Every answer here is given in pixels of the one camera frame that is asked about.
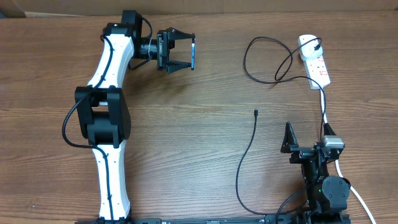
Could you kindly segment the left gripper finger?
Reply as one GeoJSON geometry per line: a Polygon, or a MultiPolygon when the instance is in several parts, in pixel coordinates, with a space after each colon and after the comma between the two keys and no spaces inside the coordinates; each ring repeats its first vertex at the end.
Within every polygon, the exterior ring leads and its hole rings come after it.
{"type": "Polygon", "coordinates": [[[169,60],[166,63],[166,71],[167,73],[171,74],[173,72],[179,71],[184,68],[192,68],[191,62],[183,62],[177,60],[169,60]]]}
{"type": "Polygon", "coordinates": [[[175,40],[183,40],[183,39],[191,39],[193,43],[195,43],[195,34],[194,33],[186,33],[182,32],[178,29],[172,28],[170,31],[170,41],[175,41],[175,40]]]}

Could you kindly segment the Samsung Galaxy smartphone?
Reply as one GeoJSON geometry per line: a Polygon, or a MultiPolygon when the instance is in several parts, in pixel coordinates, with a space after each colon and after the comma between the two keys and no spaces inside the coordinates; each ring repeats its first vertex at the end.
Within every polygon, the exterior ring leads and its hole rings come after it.
{"type": "Polygon", "coordinates": [[[192,51],[191,51],[191,70],[195,69],[195,43],[192,42],[192,51]]]}

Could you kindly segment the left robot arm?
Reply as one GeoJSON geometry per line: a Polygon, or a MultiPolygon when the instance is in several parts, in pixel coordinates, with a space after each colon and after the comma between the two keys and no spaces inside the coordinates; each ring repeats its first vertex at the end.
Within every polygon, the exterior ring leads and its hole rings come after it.
{"type": "Polygon", "coordinates": [[[193,58],[189,62],[170,59],[176,41],[194,41],[195,34],[169,27],[159,30],[155,38],[142,36],[147,22],[137,11],[125,10],[121,22],[107,24],[101,35],[104,48],[98,68],[87,86],[75,90],[74,111],[98,169],[101,205],[95,223],[132,223],[124,168],[131,116],[122,90],[130,61],[156,60],[158,70],[167,73],[195,67],[193,58]]]}

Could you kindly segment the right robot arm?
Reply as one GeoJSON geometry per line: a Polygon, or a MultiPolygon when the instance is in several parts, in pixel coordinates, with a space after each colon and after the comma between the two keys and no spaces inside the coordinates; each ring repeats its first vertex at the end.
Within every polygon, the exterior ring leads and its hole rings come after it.
{"type": "Polygon", "coordinates": [[[326,134],[312,147],[300,147],[290,123],[285,125],[281,152],[290,154],[291,164],[300,164],[305,181],[303,191],[307,195],[307,210],[290,216],[285,223],[350,223],[347,199],[351,183],[344,177],[330,175],[328,161],[335,161],[345,148],[343,139],[337,136],[329,124],[326,134]]]}

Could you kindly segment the white charger plug adapter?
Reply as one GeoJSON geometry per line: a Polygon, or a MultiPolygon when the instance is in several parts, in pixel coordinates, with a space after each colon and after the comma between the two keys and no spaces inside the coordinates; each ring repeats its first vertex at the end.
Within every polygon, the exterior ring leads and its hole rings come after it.
{"type": "Polygon", "coordinates": [[[303,61],[307,61],[321,57],[323,55],[323,47],[321,46],[321,42],[321,38],[318,38],[315,35],[301,35],[298,38],[301,59],[303,61]]]}

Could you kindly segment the white power strip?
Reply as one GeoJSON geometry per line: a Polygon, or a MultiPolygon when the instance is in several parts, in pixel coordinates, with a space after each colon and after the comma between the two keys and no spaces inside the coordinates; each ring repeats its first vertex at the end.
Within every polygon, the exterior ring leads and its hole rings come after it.
{"type": "Polygon", "coordinates": [[[320,87],[324,88],[331,83],[323,55],[313,60],[303,61],[303,64],[307,77],[310,78],[308,82],[311,89],[319,90],[320,87]]]}

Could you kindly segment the brown cardboard backdrop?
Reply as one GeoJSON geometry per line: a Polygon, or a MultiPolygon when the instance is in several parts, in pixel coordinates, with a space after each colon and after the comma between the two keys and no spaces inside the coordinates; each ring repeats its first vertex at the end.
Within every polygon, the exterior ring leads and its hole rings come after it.
{"type": "Polygon", "coordinates": [[[391,11],[397,0],[1,0],[7,17],[229,14],[306,11],[391,11]]]}

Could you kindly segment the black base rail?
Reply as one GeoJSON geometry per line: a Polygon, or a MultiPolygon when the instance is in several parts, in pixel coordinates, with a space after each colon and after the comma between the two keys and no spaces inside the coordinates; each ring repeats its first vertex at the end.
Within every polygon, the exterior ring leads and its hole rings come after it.
{"type": "Polygon", "coordinates": [[[278,221],[275,215],[268,215],[264,218],[221,218],[221,219],[177,219],[177,220],[162,220],[160,218],[137,218],[129,219],[127,221],[108,221],[108,220],[92,220],[85,222],[77,222],[79,224],[100,224],[100,223],[130,223],[130,224],[302,224],[302,223],[315,223],[315,224],[338,224],[338,223],[351,223],[348,216],[343,218],[332,218],[329,220],[321,220],[319,218],[313,220],[300,219],[295,215],[280,215],[278,221]]]}

